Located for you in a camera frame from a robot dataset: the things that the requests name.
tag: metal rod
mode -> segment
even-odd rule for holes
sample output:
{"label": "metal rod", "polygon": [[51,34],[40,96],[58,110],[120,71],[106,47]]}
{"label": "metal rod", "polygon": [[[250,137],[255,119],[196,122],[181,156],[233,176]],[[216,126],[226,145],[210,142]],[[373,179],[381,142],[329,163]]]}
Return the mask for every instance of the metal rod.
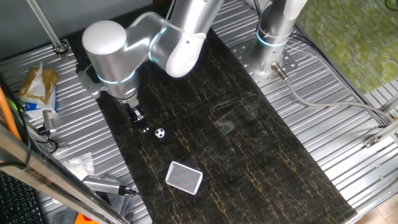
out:
{"label": "metal rod", "polygon": [[[0,126],[0,142],[0,157],[3,159],[5,158],[4,162],[10,161],[9,156],[4,156],[7,154],[12,155],[19,161],[25,161],[27,156],[27,146],[15,138],[3,126]],[[16,178],[21,178],[21,175],[17,175],[15,170],[9,170],[8,167],[4,167],[2,169],[5,172],[9,172],[11,175],[14,175]],[[60,202],[65,202],[65,205],[72,205],[74,203],[71,208],[78,209],[77,212],[80,212],[89,218],[94,217],[92,218],[93,220],[100,219],[100,216],[96,214],[98,213],[103,215],[105,219],[108,219],[115,224],[129,223],[125,218],[112,210],[112,208],[104,200],[93,194],[90,189],[80,180],[78,180],[72,173],[67,171],[65,168],[62,168],[62,165],[48,153],[44,153],[44,157],[42,157],[36,152],[32,151],[29,161],[29,168],[23,170],[23,172],[42,184],[47,185],[47,187],[42,187],[38,190],[41,190],[43,193],[50,196],[54,196],[54,199],[59,200]],[[31,182],[31,180],[27,178],[21,179],[21,181],[27,184],[35,184],[33,187],[38,187],[36,185],[37,183]],[[60,192],[55,194],[53,191],[48,189],[50,185],[56,185],[58,188],[72,195],[82,203],[79,204],[77,202],[73,202],[70,198],[66,198],[65,194],[60,194]]]}
{"label": "metal rod", "polygon": [[37,179],[31,177],[30,175],[26,174],[22,170],[20,170],[16,167],[12,167],[12,166],[4,167],[4,168],[2,168],[2,170],[4,172],[6,172],[7,174],[21,180],[25,184],[28,184],[31,187],[33,187],[41,192],[45,192],[48,196],[55,198],[59,202],[63,203],[64,205],[66,205],[76,211],[79,211],[81,214],[96,221],[97,223],[108,224],[108,222],[106,221],[106,219],[103,216],[93,213],[92,209],[90,207],[87,207],[87,205],[81,204],[81,202],[79,204],[79,202],[77,202],[74,198],[70,198],[67,195],[62,194],[61,192],[58,192],[58,191],[50,188],[48,185],[45,185],[44,183],[39,182]]}
{"label": "metal rod", "polygon": [[29,4],[30,8],[35,13],[37,19],[41,23],[43,29],[45,30],[45,32],[49,36],[49,38],[50,38],[51,42],[53,43],[53,45],[57,49],[59,49],[61,51],[64,51],[65,49],[63,48],[60,39],[58,39],[57,35],[55,34],[54,30],[52,29],[49,21],[47,20],[46,16],[44,15],[44,13],[43,13],[42,9],[40,8],[39,4],[37,4],[37,1],[36,0],[26,0],[26,1]]}
{"label": "metal rod", "polygon": [[390,110],[394,109],[398,105],[398,94],[393,96],[387,103],[380,107],[380,110],[388,113]]}

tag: black table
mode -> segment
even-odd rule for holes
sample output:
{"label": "black table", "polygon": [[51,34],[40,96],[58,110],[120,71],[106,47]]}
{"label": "black table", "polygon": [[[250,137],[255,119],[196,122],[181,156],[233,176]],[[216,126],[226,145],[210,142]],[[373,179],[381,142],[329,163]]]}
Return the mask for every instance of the black table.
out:
{"label": "black table", "polygon": [[[126,27],[165,9],[115,21]],[[83,61],[81,35],[68,40]],[[108,94],[98,103],[154,223],[342,223],[356,214],[212,30],[186,77],[151,62],[137,74],[150,133]],[[203,172],[196,195],[165,183],[172,161]]]}

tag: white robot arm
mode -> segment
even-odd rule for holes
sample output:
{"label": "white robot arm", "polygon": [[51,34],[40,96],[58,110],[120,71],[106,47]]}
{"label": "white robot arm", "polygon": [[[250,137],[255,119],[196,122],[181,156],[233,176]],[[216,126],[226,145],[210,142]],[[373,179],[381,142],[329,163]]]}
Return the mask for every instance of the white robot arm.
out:
{"label": "white robot arm", "polygon": [[136,69],[146,60],[172,77],[186,75],[196,64],[223,2],[176,0],[170,20],[147,12],[127,29],[113,21],[90,25],[83,34],[83,46],[107,92],[123,103],[134,101]]}

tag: white plastic bag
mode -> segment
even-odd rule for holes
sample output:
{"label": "white plastic bag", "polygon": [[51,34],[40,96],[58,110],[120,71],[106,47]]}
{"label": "white plastic bag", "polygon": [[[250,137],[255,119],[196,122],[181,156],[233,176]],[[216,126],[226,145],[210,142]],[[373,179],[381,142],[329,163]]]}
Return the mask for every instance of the white plastic bag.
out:
{"label": "white plastic bag", "polygon": [[79,180],[83,180],[87,175],[95,175],[91,152],[63,161],[62,164]]}
{"label": "white plastic bag", "polygon": [[36,72],[35,78],[32,80],[32,84],[27,91],[27,94],[34,96],[45,96],[45,86],[43,83],[43,62],[40,62],[39,70]]}
{"label": "white plastic bag", "polygon": [[43,116],[43,110],[51,110],[53,114],[57,113],[58,102],[55,96],[56,90],[51,92],[50,98],[46,105],[38,105],[35,103],[25,103],[26,113],[32,118]]}

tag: metal clamp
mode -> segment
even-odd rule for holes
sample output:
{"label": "metal clamp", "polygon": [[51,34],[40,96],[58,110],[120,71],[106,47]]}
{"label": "metal clamp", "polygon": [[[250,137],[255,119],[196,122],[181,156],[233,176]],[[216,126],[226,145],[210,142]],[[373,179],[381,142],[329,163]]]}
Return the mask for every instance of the metal clamp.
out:
{"label": "metal clamp", "polygon": [[79,78],[81,85],[87,89],[91,96],[98,99],[100,97],[101,91],[106,91],[106,87],[102,83],[94,83],[86,71],[91,67],[87,67],[84,71],[80,71],[77,73],[77,77]]}
{"label": "metal clamp", "polygon": [[271,68],[273,69],[273,71],[275,71],[279,77],[285,81],[286,79],[288,79],[289,77],[286,75],[286,73],[282,70],[282,68],[279,66],[279,63],[274,62],[271,65]]}
{"label": "metal clamp", "polygon": [[57,133],[52,111],[43,110],[43,121],[44,121],[43,126],[37,129],[40,135],[42,136],[47,135],[50,138],[52,134]]}
{"label": "metal clamp", "polygon": [[378,133],[376,133],[375,135],[373,135],[363,143],[367,148],[370,148],[374,144],[380,142],[381,140],[389,136],[398,139],[398,121],[391,123],[390,125],[382,129],[381,131],[379,131]]}

